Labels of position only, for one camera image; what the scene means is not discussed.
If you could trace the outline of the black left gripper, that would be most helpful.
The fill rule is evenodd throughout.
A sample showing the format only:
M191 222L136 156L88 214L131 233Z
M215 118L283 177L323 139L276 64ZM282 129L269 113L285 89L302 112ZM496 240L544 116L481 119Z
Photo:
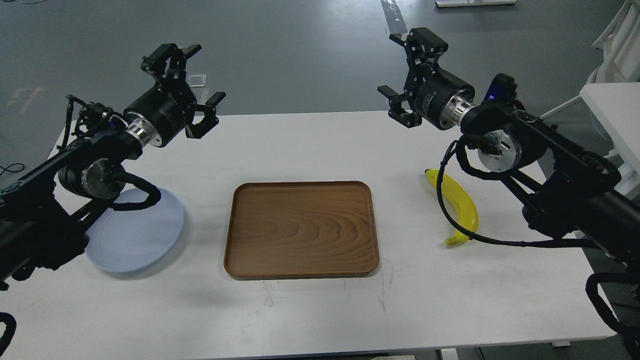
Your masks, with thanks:
M204 104L196 104L186 81L187 61L201 49L201 44L178 47L165 43L142 57L141 70L153 78L154 85L126 107L124 116L128 123L141 118L153 127L150 145L165 147L183 129L187 138L202 139L219 123L217 105L226 92L215 92ZM194 123L196 113L203 117Z

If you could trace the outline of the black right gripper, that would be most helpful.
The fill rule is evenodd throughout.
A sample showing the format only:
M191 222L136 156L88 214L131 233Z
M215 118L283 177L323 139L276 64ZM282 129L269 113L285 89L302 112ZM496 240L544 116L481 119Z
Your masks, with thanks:
M439 58L449 49L449 44L427 27L413 28L404 38L401 34L390 34L393 43L400 45L406 53L407 79L424 81L414 94L414 111L403 107L410 99L409 93L398 93L388 85L377 87L387 99L388 116L407 129L420 126L423 119L439 130L454 126L450 104L456 96L465 101L475 98L475 89L445 69L440 69Z

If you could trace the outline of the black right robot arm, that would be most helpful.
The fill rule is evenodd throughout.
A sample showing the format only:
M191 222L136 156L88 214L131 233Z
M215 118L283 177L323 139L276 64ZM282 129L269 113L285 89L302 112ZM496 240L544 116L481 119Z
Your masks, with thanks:
M601 280L638 282L639 207L615 190L622 176L612 162L526 112L515 79L505 73L494 76L474 104L474 88L439 64L448 43L428 28L389 38L407 63L402 92L377 89L390 118L407 128L427 121L441 131L461 131L441 170L455 158L469 176L502 183L522 203L528 226L548 237L535 247L600 249L625 271Z

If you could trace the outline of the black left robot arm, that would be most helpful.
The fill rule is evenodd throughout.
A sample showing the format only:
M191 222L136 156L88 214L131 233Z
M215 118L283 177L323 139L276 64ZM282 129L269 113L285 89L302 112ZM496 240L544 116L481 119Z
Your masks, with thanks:
M154 85L122 112L68 95L62 144L57 153L1 190L1 289L24 281L35 269L55 271L89 244L87 231L105 212L153 207L160 189L123 167L144 147L162 148L180 132L201 139L218 123L215 92L199 104L186 64L200 44L165 43L141 61Z

